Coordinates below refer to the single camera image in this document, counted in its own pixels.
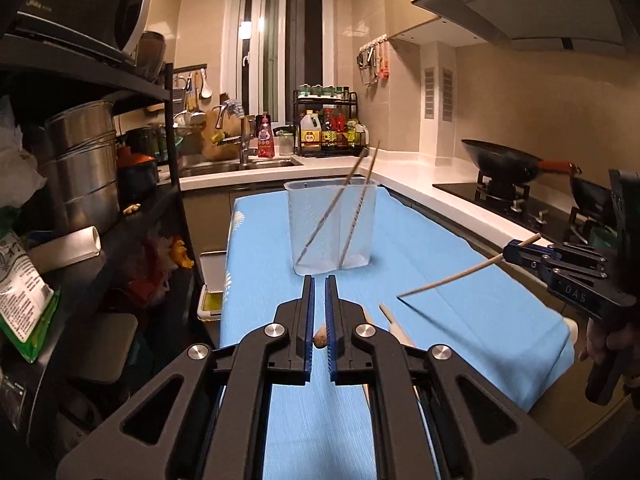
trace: ventilation grille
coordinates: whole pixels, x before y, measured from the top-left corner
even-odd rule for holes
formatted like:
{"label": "ventilation grille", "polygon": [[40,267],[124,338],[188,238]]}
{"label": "ventilation grille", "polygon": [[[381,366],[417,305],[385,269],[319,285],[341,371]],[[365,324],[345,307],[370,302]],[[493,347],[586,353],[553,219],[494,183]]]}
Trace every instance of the ventilation grille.
{"label": "ventilation grille", "polygon": [[436,76],[435,69],[424,71],[424,118],[435,118]]}
{"label": "ventilation grille", "polygon": [[453,122],[453,72],[442,70],[442,120]]}

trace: wok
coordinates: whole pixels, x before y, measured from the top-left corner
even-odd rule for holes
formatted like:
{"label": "wok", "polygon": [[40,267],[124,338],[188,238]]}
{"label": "wok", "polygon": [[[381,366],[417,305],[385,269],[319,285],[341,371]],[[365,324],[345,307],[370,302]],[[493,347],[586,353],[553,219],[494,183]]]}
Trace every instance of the wok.
{"label": "wok", "polygon": [[482,174],[506,184],[522,186],[542,173],[582,173],[572,162],[542,160],[530,153],[483,140],[465,139],[462,145]]}
{"label": "wok", "polygon": [[571,192],[582,213],[615,229],[616,213],[610,189],[572,176]]}

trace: black range hood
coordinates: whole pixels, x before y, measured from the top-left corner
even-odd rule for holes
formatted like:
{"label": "black range hood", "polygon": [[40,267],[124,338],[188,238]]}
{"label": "black range hood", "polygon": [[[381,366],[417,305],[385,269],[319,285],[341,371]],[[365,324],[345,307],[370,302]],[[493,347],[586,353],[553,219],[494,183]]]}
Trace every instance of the black range hood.
{"label": "black range hood", "polygon": [[414,5],[519,50],[640,54],[640,0],[414,0]]}

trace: stainless steel sink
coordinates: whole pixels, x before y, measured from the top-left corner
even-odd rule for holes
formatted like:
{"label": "stainless steel sink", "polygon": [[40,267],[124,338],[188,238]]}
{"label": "stainless steel sink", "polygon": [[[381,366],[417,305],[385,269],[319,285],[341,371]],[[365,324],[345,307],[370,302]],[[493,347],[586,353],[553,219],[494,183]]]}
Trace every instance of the stainless steel sink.
{"label": "stainless steel sink", "polygon": [[188,160],[183,160],[187,166],[180,170],[180,177],[208,175],[214,173],[227,173],[228,171],[266,170],[269,168],[289,168],[302,166],[292,158],[278,158],[276,160],[256,160],[248,162],[241,167],[238,160],[225,160],[223,162],[211,162],[199,155],[192,155]]}

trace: black microwave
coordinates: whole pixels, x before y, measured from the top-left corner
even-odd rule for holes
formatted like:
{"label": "black microwave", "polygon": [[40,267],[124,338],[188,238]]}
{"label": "black microwave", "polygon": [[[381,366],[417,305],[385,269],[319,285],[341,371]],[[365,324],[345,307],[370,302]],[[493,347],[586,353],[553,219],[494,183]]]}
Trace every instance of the black microwave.
{"label": "black microwave", "polygon": [[12,29],[107,62],[131,62],[150,1],[25,0]]}

